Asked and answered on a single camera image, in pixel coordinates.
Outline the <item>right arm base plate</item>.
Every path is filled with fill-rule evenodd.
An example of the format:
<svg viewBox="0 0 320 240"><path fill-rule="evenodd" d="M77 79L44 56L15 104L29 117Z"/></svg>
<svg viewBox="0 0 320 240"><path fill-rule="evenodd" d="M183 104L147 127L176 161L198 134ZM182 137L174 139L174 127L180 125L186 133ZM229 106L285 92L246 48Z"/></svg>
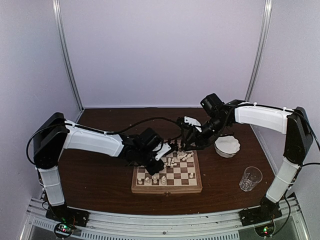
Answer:
<svg viewBox="0 0 320 240"><path fill-rule="evenodd" d="M263 213L261 207L243 209L238 214L243 227L271 222L272 220L283 216L279 209L276 209L271 213Z"/></svg>

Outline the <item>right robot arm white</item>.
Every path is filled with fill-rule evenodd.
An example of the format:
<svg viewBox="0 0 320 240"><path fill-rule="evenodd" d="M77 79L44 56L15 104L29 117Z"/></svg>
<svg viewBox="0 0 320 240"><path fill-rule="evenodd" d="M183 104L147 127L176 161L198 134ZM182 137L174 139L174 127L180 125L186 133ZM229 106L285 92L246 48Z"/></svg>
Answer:
<svg viewBox="0 0 320 240"><path fill-rule="evenodd" d="M294 178L304 165L310 148L319 144L310 124L307 111L302 106L294 108L276 107L245 100L234 99L224 103L215 93L207 95L201 102L208 116L204 123L184 116L181 124L190 129L184 136L186 150L202 150L213 145L226 127L250 125L256 132L263 151L277 153L277 172L273 182L256 210L259 220L268 220L275 212L275 205L284 197L286 190L294 184Z"/></svg>

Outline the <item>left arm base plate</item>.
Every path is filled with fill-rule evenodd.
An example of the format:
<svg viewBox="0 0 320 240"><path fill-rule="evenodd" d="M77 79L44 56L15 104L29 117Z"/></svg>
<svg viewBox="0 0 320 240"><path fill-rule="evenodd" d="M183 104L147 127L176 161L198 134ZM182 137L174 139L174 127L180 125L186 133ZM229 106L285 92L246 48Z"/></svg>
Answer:
<svg viewBox="0 0 320 240"><path fill-rule="evenodd" d="M72 226L86 227L90 213L85 210L70 208L67 204L59 206L49 205L45 217Z"/></svg>

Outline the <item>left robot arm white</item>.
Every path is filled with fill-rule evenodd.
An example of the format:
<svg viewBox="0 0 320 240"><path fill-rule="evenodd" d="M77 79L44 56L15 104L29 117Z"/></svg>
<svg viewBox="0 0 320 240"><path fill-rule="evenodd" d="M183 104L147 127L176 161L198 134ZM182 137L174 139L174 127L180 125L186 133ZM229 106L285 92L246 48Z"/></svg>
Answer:
<svg viewBox="0 0 320 240"><path fill-rule="evenodd" d="M75 149L100 153L143 166L150 175L164 169L162 157L172 153L176 143L164 140L152 128L141 134L127 135L123 131L102 131L67 120L63 113L54 113L29 139L33 155L27 159L39 172L52 213L61 222L72 218L66 207L58 162L64 150Z"/></svg>

